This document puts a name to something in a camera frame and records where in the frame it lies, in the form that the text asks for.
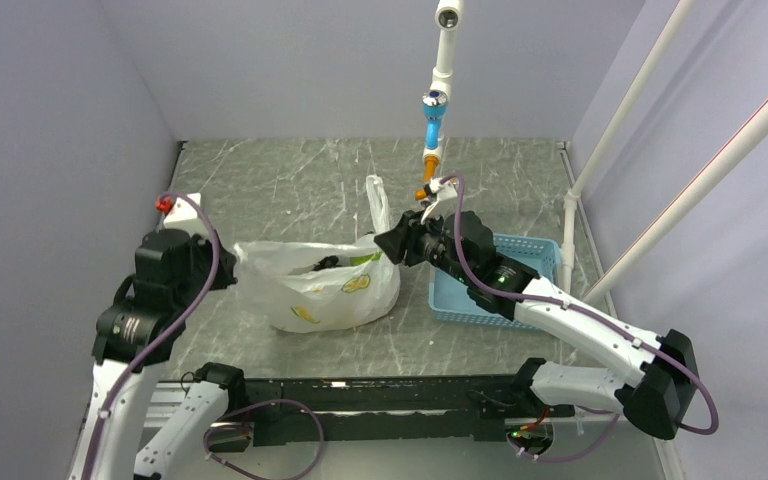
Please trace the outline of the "white plastic shopping bag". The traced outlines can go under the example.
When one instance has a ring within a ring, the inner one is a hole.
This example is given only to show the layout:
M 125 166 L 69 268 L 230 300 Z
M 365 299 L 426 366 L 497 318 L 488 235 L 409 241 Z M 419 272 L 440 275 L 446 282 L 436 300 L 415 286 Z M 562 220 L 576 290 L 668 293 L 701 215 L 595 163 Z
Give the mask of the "white plastic shopping bag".
M 391 227 L 384 182 L 365 179 L 373 231 L 351 244 L 252 241 L 234 244 L 240 308 L 276 330 L 313 333 L 345 330 L 375 321 L 394 307 L 399 267 L 373 241 Z M 340 266 L 312 271 L 336 255 Z

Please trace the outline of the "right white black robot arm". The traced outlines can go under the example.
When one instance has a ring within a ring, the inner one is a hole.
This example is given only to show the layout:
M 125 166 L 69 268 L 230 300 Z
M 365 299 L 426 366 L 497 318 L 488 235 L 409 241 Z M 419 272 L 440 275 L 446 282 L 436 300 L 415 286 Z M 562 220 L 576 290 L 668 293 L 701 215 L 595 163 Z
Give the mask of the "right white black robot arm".
M 562 366 L 529 359 L 511 388 L 517 411 L 534 415 L 545 406 L 575 405 L 621 414 L 640 431 L 672 440 L 688 430 L 684 417 L 701 391 L 692 341 L 607 316 L 557 288 L 548 278 L 500 252 L 493 232 L 472 211 L 421 219 L 408 210 L 375 244 L 394 264 L 427 262 L 459 281 L 481 309 L 536 327 L 578 348 L 598 367 Z

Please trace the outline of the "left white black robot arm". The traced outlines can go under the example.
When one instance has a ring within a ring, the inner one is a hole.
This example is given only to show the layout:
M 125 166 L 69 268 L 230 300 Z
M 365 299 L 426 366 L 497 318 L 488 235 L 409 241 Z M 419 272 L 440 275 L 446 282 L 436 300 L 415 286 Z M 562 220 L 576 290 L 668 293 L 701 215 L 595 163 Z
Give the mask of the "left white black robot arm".
M 96 322 L 93 389 L 70 478 L 170 479 L 214 421 L 245 411 L 243 371 L 208 362 L 194 372 L 171 417 L 148 443 L 141 442 L 156 386 L 186 319 L 209 291 L 236 284 L 235 263 L 214 232 L 161 229 L 144 236 L 134 273 Z

